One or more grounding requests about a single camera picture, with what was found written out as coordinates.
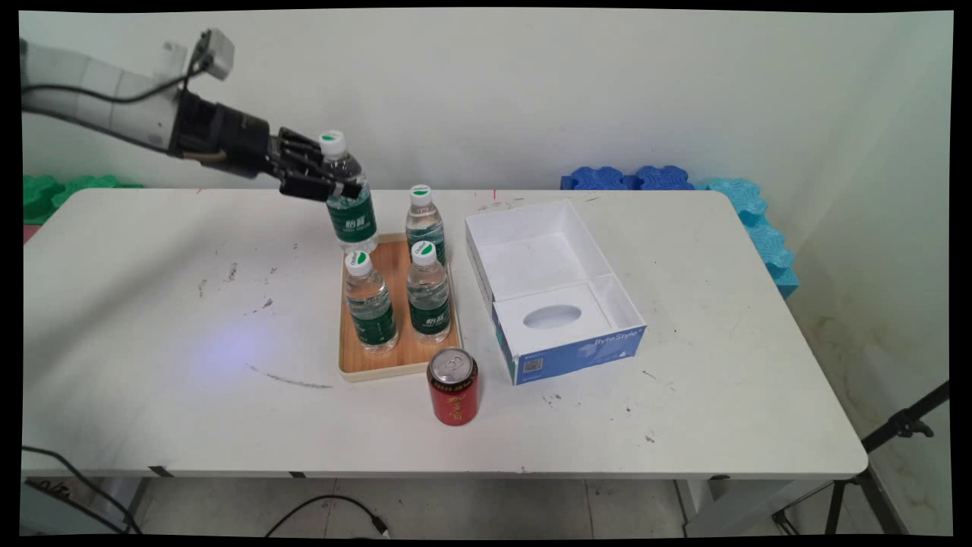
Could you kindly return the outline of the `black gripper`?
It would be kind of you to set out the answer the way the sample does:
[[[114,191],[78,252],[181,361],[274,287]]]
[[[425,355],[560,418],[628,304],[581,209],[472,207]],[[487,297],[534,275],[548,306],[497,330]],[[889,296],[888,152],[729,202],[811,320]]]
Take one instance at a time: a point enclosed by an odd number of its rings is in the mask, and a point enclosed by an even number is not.
[[[282,167],[320,166],[320,145],[285,127],[271,135],[264,119],[187,90],[179,96],[168,155],[243,178],[278,176],[280,193],[302,200],[357,200],[362,192],[360,166],[324,171]]]

